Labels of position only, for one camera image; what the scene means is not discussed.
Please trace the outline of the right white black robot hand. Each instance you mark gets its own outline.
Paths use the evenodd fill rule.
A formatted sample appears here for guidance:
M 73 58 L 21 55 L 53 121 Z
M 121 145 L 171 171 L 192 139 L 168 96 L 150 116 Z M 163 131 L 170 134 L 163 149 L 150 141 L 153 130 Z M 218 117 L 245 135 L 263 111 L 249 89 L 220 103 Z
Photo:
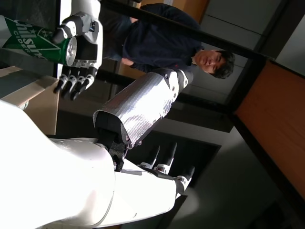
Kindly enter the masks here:
M 19 107 L 0 103 L 0 226 L 36 229 L 58 222 L 101 228 L 170 211 L 190 166 L 169 175 L 176 144 L 136 165 L 126 159 L 167 115 L 193 73 L 159 69 L 128 85 L 93 114 L 98 138 L 47 137 Z

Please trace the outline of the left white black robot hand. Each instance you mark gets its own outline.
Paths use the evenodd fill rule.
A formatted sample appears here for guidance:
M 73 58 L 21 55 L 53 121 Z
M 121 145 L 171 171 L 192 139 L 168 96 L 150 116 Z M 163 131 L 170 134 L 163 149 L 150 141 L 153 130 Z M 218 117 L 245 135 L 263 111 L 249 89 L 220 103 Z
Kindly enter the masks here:
M 99 21 L 99 0 L 72 0 L 71 14 L 53 34 L 55 44 L 72 42 L 72 60 L 63 64 L 54 93 L 74 101 L 94 83 L 102 65 L 103 26 Z

